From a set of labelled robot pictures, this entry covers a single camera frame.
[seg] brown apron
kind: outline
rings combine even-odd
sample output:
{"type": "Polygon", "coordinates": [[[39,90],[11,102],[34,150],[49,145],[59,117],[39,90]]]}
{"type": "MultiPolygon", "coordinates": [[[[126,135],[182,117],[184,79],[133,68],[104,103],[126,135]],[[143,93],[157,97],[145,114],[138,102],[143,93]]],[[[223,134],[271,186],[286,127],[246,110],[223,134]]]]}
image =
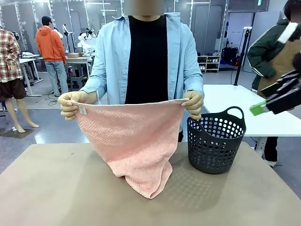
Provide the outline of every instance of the brown apron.
{"type": "Polygon", "coordinates": [[[294,70],[293,58],[297,53],[300,52],[300,49],[301,40],[296,40],[294,42],[288,41],[283,50],[270,61],[271,66],[276,71],[276,75],[271,79],[265,79],[263,77],[261,78],[257,92],[259,96],[265,98],[260,90],[274,84],[282,75],[294,70]]]}

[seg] neck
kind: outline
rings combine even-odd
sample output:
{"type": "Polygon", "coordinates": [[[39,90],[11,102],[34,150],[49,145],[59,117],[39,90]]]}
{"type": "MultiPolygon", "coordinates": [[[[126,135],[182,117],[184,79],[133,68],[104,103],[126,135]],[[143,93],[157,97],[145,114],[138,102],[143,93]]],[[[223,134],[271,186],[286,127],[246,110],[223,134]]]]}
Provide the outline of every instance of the neck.
{"type": "Polygon", "coordinates": [[[149,22],[149,21],[158,20],[160,16],[133,16],[133,18],[137,20],[149,22]]]}

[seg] hand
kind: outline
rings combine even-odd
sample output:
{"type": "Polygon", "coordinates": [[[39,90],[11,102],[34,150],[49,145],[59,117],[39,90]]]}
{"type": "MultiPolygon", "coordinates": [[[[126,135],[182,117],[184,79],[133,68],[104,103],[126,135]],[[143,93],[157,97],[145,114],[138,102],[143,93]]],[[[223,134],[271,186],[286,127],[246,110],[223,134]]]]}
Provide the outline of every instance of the hand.
{"type": "Polygon", "coordinates": [[[72,102],[85,103],[87,97],[88,93],[77,91],[64,93],[57,99],[58,103],[61,104],[61,115],[65,117],[65,120],[71,121],[75,119],[75,114],[79,110],[79,107],[72,105],[72,102]]]}
{"type": "Polygon", "coordinates": [[[8,69],[10,70],[11,73],[16,73],[16,67],[14,65],[9,65],[8,69]]]}
{"type": "Polygon", "coordinates": [[[189,101],[186,101],[182,104],[183,107],[187,109],[190,113],[191,118],[195,120],[201,119],[201,110],[203,106],[203,97],[197,91],[187,91],[184,94],[184,98],[188,98],[189,101]]]}

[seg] dark green sleeve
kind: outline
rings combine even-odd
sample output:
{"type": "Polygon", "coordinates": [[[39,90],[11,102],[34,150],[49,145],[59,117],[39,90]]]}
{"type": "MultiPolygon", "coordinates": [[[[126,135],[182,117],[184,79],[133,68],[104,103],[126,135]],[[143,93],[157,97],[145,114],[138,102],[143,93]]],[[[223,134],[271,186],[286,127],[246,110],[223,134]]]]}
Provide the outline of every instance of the dark green sleeve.
{"type": "Polygon", "coordinates": [[[275,45],[277,44],[277,39],[280,35],[277,25],[271,27],[250,46],[248,51],[248,60],[251,68],[259,76],[266,79],[274,77],[276,75],[276,71],[272,68],[270,63],[264,59],[264,56],[267,51],[275,50],[275,45]]]}

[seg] black t-shirt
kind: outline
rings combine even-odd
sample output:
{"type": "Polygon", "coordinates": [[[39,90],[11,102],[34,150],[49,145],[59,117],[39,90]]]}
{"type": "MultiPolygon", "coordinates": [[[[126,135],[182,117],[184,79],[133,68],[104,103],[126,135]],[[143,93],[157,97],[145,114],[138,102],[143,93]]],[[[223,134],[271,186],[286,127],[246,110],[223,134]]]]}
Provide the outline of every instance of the black t-shirt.
{"type": "Polygon", "coordinates": [[[166,17],[145,22],[129,16],[131,52],[126,104],[168,100],[166,17]]]}

